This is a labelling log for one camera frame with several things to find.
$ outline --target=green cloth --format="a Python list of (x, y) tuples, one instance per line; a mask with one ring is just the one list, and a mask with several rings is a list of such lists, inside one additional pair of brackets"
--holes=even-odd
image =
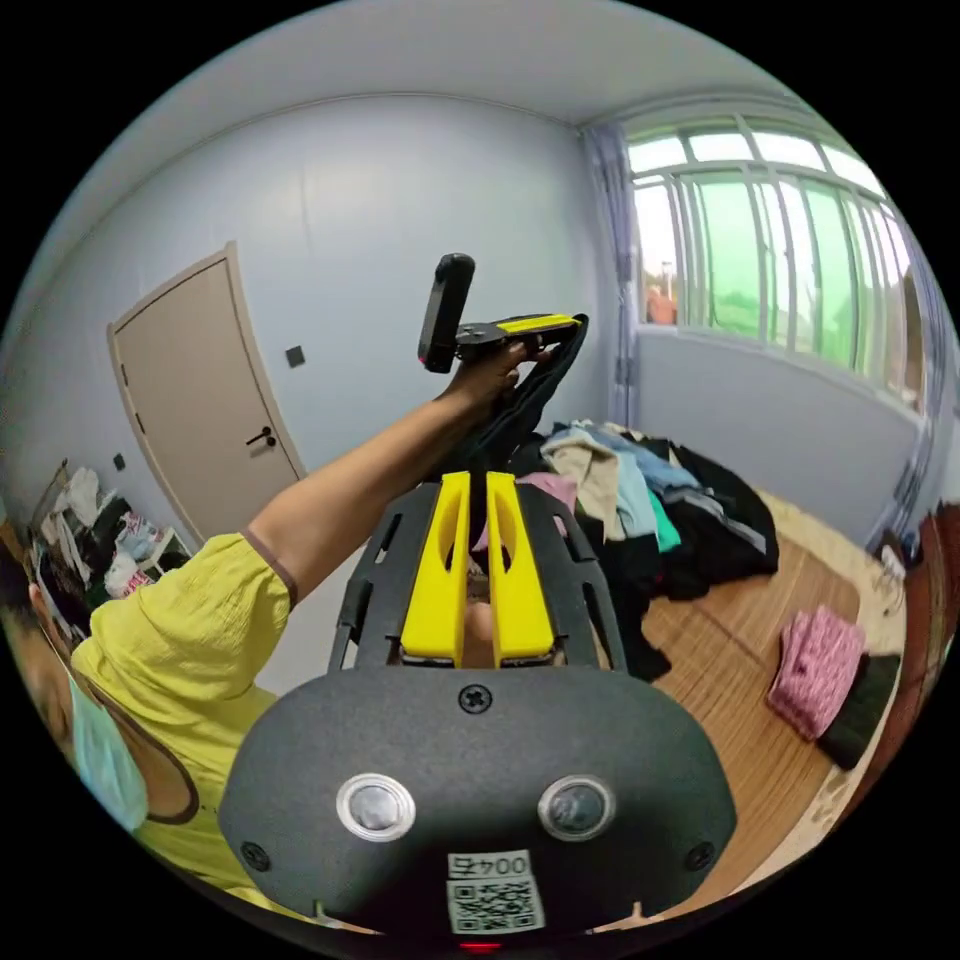
[(663, 509), (663, 504), (657, 495), (652, 490), (647, 490), (647, 494), (650, 497), (650, 505), (653, 507), (653, 515), (657, 520), (657, 544), (661, 553), (669, 553), (680, 546), (680, 534), (670, 522), (667, 511)]

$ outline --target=door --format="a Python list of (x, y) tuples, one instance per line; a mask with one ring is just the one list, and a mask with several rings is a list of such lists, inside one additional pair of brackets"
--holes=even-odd
[(230, 254), (198, 264), (110, 331), (141, 449), (200, 541), (242, 530), (302, 474), (245, 329)]

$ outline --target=curtain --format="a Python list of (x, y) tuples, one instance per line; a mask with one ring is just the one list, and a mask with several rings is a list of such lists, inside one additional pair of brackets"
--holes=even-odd
[(613, 331), (609, 330), (608, 318), (598, 318), (601, 340), (613, 348), (613, 382), (608, 397), (607, 419), (634, 427), (641, 264), (627, 140), (619, 123), (609, 123), (587, 127), (583, 131), (583, 142), (590, 163), (600, 222), (606, 233), (606, 246), (616, 271), (618, 300)]
[[(940, 286), (917, 238), (902, 219), (900, 229), (910, 258), (923, 330), (923, 425), (911, 451), (910, 461), (894, 489), (893, 497), (870, 534), (871, 549), (876, 546), (885, 530), (892, 530), (898, 537), (909, 532), (910, 517), (917, 507), (920, 490), (933, 456), (937, 424), (944, 403), (947, 364), (953, 363), (953, 320), (940, 292)], [(952, 404), (954, 398), (949, 397), (948, 402)]]

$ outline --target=screw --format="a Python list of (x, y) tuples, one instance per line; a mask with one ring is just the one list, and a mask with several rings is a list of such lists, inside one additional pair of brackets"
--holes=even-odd
[(471, 683), (460, 691), (460, 708), (467, 713), (483, 713), (490, 709), (493, 694), (479, 683)]
[(713, 860), (713, 844), (708, 840), (698, 843), (684, 860), (684, 866), (690, 871), (702, 870), (711, 860)]
[(250, 842), (242, 844), (240, 854), (258, 873), (266, 873), (270, 869), (270, 858), (259, 844)]

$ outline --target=black handle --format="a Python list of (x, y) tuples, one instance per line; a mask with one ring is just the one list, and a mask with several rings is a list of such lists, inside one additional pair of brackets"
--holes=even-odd
[(273, 431), (269, 427), (264, 427), (255, 437), (251, 437), (247, 441), (247, 446), (252, 446), (258, 440), (266, 440), (268, 447), (275, 447), (277, 445), (277, 438), (273, 436)]

